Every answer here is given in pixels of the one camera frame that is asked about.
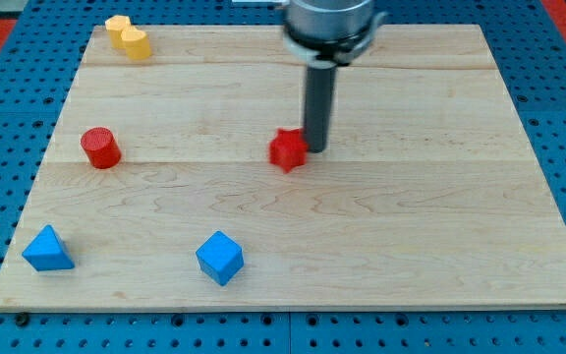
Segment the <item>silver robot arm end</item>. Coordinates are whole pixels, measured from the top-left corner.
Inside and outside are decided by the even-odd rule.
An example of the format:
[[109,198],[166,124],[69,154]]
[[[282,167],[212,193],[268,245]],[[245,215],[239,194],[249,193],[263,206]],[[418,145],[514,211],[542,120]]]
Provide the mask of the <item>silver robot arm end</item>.
[[283,19],[283,42],[313,69],[348,66],[371,45],[385,11],[373,0],[290,0]]

